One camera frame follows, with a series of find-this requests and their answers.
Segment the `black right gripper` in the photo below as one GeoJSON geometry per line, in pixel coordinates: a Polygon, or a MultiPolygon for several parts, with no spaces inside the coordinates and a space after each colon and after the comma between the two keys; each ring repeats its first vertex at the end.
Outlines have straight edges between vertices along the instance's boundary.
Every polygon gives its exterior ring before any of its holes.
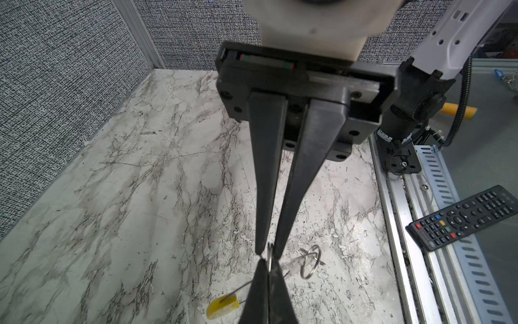
{"type": "Polygon", "coordinates": [[[228,116],[249,120],[257,255],[267,245],[283,141],[285,150],[295,149],[272,250],[273,258],[280,259],[326,157],[345,161],[353,145],[380,127],[383,113],[399,96],[399,73],[374,63],[229,41],[221,44],[215,66],[217,91],[228,116]]]}

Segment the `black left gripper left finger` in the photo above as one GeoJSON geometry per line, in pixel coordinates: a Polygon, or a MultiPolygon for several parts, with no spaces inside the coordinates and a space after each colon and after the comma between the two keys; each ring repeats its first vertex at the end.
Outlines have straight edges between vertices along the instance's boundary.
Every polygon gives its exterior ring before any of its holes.
{"type": "Polygon", "coordinates": [[[269,272],[264,259],[259,260],[239,324],[268,323],[269,272]]]}

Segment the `yellow capped key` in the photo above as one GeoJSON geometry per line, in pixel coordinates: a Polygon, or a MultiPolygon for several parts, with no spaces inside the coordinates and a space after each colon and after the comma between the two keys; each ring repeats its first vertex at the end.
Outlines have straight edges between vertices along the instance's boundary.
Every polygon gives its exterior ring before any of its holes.
{"type": "Polygon", "coordinates": [[[216,298],[213,302],[211,302],[210,305],[206,308],[207,319],[215,320],[220,317],[226,316],[239,309],[240,306],[244,305],[246,303],[246,299],[240,300],[238,292],[250,286],[251,283],[252,280],[244,283],[243,285],[231,291],[230,293],[216,298]]]}

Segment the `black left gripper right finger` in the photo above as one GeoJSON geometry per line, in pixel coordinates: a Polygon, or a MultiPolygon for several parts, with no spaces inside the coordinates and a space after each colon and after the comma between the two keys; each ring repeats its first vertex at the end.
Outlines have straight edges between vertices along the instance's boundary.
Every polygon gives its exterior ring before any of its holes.
{"type": "Polygon", "coordinates": [[[277,260],[272,261],[268,277],[268,322],[298,324],[283,272],[277,260]]]}

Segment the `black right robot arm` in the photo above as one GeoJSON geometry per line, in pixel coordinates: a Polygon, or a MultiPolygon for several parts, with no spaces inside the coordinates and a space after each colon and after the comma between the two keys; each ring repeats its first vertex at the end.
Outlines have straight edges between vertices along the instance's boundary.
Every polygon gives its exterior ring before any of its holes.
{"type": "Polygon", "coordinates": [[[229,117],[249,124],[256,176],[255,252],[266,248],[282,152],[294,152],[273,256],[280,259],[302,200],[326,160],[343,161],[372,133],[398,160],[509,1],[453,1],[393,72],[357,62],[403,1],[245,1],[261,43],[225,41],[215,59],[229,117]]]}

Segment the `black remote control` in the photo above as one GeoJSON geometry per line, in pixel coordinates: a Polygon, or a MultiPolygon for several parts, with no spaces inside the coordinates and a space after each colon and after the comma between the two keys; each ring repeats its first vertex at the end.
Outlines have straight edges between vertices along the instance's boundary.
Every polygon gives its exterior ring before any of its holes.
{"type": "Polygon", "coordinates": [[[433,252],[517,215],[517,197],[497,185],[406,226],[424,251],[433,252]]]}

